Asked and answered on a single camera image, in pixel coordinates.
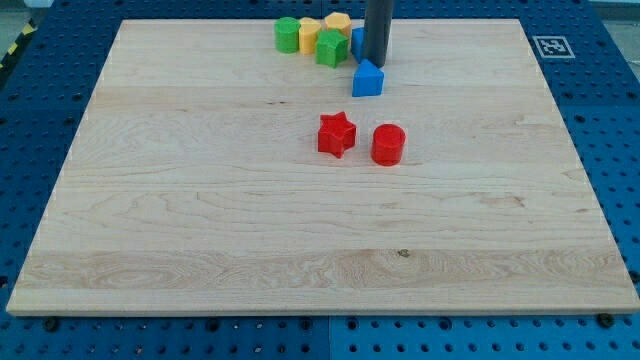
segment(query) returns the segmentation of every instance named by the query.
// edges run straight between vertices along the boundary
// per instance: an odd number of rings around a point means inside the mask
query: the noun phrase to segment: wood grain
[[[8,311],[640,309],[517,21],[395,21],[372,98],[350,97],[352,59],[279,54],[271,31],[123,22]],[[315,148],[338,111],[358,125],[340,160]],[[408,135],[391,168],[369,157],[384,122]]]

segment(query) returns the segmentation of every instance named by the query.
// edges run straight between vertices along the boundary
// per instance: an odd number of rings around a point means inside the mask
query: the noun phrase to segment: red star block
[[[318,152],[328,152],[340,159],[345,150],[356,145],[356,126],[347,120],[344,111],[335,115],[320,115],[320,121]]]

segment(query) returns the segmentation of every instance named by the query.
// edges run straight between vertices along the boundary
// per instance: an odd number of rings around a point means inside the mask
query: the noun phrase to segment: blue pegboard
[[[364,15],[364,0],[58,0],[0,93],[4,307],[122,19]],[[640,271],[640,84],[581,0],[396,0],[398,18],[517,18],[575,58],[538,62],[633,277]],[[15,319],[0,359],[640,357],[640,315]]]

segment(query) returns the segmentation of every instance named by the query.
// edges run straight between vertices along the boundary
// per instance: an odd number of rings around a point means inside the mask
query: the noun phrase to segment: yellow black hazard tape
[[[18,64],[18,60],[22,57],[22,54],[27,48],[27,45],[31,42],[31,38],[35,34],[37,27],[32,20],[29,20],[27,25],[24,26],[16,41],[9,46],[7,53],[2,57],[0,61],[0,90],[4,87],[9,76],[13,72],[13,69]]]

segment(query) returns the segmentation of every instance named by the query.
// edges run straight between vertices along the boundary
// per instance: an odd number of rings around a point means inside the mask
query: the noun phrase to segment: green hexagon block
[[[276,49],[285,54],[298,51],[298,30],[300,21],[292,17],[276,20],[273,30],[276,33]]]
[[[349,52],[349,38],[342,35],[338,29],[320,31],[316,42],[316,64],[338,66],[347,60]]]

